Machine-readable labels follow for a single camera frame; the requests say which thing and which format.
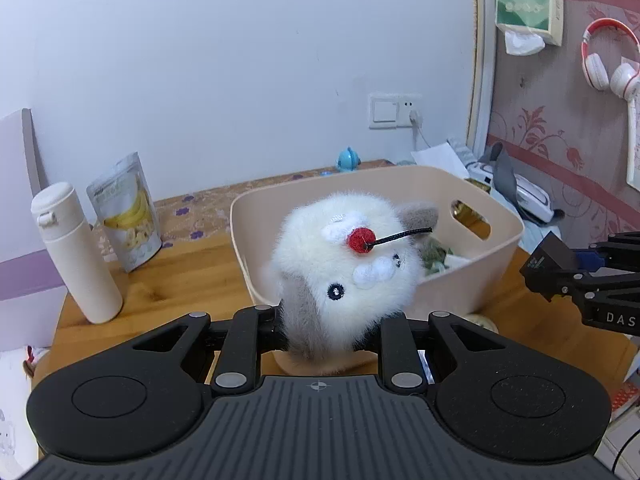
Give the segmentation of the white blue small box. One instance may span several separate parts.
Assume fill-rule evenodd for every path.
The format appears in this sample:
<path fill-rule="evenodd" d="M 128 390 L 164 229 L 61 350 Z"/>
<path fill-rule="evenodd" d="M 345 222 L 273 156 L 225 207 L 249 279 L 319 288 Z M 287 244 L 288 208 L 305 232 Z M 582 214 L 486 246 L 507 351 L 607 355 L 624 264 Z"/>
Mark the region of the white blue small box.
<path fill-rule="evenodd" d="M 453 254 L 447 254 L 445 256 L 444 262 L 442 263 L 447 270 L 449 269 L 459 269 L 462 266 L 467 266 L 471 263 L 471 259 L 465 258 L 462 256 L 457 256 Z"/>

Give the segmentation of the golden tissue package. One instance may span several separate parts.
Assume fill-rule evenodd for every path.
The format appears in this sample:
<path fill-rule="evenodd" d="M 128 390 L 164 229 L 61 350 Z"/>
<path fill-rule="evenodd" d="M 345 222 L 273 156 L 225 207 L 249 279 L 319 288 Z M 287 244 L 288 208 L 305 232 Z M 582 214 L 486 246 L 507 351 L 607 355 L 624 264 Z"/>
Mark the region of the golden tissue package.
<path fill-rule="evenodd" d="M 490 234 L 490 225 L 486 219 L 475 209 L 463 203 L 461 200 L 455 200 L 451 204 L 451 214 L 465 226 L 477 235 L 481 240 L 486 240 Z"/>

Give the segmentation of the white wall socket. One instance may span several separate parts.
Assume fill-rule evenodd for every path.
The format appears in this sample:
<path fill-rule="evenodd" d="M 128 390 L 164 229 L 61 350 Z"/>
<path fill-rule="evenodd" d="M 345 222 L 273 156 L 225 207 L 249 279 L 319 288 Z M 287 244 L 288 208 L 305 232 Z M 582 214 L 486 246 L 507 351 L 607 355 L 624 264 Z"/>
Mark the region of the white wall socket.
<path fill-rule="evenodd" d="M 398 94 L 397 96 L 397 128 L 411 128 L 420 118 L 422 96 L 417 93 Z"/>

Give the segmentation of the white handheld device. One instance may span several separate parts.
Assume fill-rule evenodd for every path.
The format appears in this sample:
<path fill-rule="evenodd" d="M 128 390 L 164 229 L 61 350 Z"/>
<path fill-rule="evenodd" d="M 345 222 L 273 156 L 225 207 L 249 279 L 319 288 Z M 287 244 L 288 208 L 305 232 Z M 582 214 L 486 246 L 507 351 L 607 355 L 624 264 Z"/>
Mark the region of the white handheld device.
<path fill-rule="evenodd" d="M 525 220 L 537 226 L 552 226 L 564 219 L 565 212 L 553 208 L 549 194 L 526 177 L 504 169 L 498 170 L 495 179 L 495 166 L 489 162 L 473 162 L 466 167 L 470 177 L 495 188 Z"/>

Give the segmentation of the red patterned box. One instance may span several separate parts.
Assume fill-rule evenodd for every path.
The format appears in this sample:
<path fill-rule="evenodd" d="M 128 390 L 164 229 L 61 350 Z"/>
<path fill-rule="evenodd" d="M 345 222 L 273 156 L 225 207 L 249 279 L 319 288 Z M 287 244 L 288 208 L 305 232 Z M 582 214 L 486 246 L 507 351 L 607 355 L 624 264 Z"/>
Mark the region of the red patterned box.
<path fill-rule="evenodd" d="M 638 402 L 639 396 L 639 387 L 632 380 L 624 382 L 613 396 L 611 420 L 618 419 L 632 408 Z"/>

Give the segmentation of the round metal tin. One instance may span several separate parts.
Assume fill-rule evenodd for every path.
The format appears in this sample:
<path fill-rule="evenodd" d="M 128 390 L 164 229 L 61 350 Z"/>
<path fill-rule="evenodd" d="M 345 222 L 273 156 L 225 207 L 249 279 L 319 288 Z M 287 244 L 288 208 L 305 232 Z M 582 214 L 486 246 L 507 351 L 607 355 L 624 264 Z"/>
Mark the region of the round metal tin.
<path fill-rule="evenodd" d="M 499 333 L 497 325 L 494 322 L 492 322 L 490 318 L 486 318 L 486 316 L 484 315 L 472 313 L 472 314 L 462 315 L 462 318 L 465 321 L 468 321 L 477 326 L 480 326 L 481 328 L 484 328 L 484 330 L 489 330 L 491 333 L 494 333 L 494 334 Z"/>

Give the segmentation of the green tissue box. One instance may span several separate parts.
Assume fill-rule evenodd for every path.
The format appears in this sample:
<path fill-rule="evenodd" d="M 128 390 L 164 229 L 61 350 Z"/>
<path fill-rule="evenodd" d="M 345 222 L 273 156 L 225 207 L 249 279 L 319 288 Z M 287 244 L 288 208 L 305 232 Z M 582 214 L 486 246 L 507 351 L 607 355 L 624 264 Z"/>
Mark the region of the green tissue box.
<path fill-rule="evenodd" d="M 561 47 L 564 0 L 496 0 L 495 22 L 508 55 L 529 56 L 545 46 Z"/>

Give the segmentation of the banana chips pouch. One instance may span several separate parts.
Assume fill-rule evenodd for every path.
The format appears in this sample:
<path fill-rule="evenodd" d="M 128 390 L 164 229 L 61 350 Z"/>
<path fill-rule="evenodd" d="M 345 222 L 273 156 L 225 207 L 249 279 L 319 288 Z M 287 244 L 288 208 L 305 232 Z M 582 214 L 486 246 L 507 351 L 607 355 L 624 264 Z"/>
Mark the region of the banana chips pouch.
<path fill-rule="evenodd" d="M 88 185 L 87 195 L 126 272 L 162 247 L 160 222 L 137 153 L 131 153 Z"/>

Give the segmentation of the beige plastic storage bin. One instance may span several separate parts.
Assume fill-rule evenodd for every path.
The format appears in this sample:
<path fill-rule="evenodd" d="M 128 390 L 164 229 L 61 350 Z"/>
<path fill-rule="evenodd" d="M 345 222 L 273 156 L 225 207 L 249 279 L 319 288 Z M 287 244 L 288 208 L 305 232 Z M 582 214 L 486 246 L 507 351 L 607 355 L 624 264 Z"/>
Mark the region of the beige plastic storage bin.
<path fill-rule="evenodd" d="M 266 186 L 237 197 L 230 234 L 258 304 L 281 310 L 289 375 L 369 363 L 383 318 L 474 312 L 502 277 L 523 222 L 444 170 L 393 166 Z"/>

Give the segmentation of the green candy wrapper bag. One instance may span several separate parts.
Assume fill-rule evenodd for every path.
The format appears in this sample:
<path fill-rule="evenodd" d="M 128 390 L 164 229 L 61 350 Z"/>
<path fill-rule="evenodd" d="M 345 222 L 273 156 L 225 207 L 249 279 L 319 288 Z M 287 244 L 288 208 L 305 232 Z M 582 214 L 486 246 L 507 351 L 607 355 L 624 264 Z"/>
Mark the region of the green candy wrapper bag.
<path fill-rule="evenodd" d="M 419 254 L 422 258 L 425 275 L 430 276 L 448 270 L 446 258 L 454 253 L 450 248 L 442 246 L 438 240 L 427 237 L 421 242 Z"/>

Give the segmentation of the purple white board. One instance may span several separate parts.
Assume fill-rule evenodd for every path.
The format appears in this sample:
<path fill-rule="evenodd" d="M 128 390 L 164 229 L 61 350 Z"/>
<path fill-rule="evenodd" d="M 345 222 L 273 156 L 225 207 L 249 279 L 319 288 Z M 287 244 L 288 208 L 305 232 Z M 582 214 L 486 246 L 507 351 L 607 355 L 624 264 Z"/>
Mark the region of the purple white board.
<path fill-rule="evenodd" d="M 1 119 L 1 349 L 49 347 L 67 294 L 32 214 L 41 190 L 32 114 Z"/>

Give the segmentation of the small blue toy figure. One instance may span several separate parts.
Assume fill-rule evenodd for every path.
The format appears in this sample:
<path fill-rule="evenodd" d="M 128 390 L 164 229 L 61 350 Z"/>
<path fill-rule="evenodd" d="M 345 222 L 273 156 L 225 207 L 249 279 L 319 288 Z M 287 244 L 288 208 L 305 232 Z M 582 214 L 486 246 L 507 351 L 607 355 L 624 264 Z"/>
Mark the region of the small blue toy figure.
<path fill-rule="evenodd" d="M 352 172 L 358 169 L 361 164 L 359 155 L 352 148 L 345 148 L 338 154 L 336 169 L 339 172 Z"/>

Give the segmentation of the black small box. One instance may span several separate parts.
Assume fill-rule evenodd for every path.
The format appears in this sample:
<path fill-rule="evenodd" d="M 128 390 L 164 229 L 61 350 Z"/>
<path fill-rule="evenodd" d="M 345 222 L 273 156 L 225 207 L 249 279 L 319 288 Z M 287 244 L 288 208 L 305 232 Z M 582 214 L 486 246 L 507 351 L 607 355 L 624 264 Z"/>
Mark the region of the black small box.
<path fill-rule="evenodd" d="M 573 249 L 565 245 L 554 233 L 548 233 L 521 267 L 528 278 L 536 272 L 571 271 L 578 269 L 578 258 Z"/>

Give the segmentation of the white paper sheet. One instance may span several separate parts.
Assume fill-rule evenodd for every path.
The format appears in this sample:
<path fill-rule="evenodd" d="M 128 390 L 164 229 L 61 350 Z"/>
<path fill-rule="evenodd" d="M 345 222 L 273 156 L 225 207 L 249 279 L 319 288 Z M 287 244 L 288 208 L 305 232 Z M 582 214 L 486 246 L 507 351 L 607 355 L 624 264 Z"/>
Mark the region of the white paper sheet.
<path fill-rule="evenodd" d="M 411 156 L 418 166 L 441 169 L 462 180 L 470 177 L 469 170 L 448 142 L 412 152 Z"/>

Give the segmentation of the white wall switch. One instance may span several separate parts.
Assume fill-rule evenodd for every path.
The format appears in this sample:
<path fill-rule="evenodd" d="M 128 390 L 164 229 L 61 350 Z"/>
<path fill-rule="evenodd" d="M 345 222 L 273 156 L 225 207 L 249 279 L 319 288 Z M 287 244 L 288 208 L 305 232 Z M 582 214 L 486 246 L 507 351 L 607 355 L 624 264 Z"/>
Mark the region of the white wall switch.
<path fill-rule="evenodd" d="M 371 93 L 369 96 L 369 128 L 395 129 L 397 127 L 399 98 L 397 94 Z"/>

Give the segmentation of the cream thermos bottle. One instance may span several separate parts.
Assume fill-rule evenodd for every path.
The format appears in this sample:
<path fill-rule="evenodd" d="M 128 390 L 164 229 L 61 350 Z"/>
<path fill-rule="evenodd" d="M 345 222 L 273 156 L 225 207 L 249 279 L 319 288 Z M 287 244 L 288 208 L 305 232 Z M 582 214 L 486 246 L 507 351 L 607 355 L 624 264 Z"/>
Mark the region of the cream thermos bottle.
<path fill-rule="evenodd" d="M 78 308 L 92 324 L 111 321 L 122 294 L 103 260 L 73 185 L 51 184 L 30 206 L 44 246 Z"/>

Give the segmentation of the white grey plush toy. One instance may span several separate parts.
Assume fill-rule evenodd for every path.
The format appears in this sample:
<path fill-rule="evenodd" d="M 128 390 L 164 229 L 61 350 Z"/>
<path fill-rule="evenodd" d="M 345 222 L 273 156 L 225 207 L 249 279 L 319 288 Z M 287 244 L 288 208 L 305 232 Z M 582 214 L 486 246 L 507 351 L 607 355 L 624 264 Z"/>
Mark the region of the white grey plush toy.
<path fill-rule="evenodd" d="M 419 248 L 437 226 L 430 202 L 335 193 L 293 209 L 271 257 L 289 375 L 332 375 L 371 362 L 356 342 L 406 310 L 425 272 Z"/>

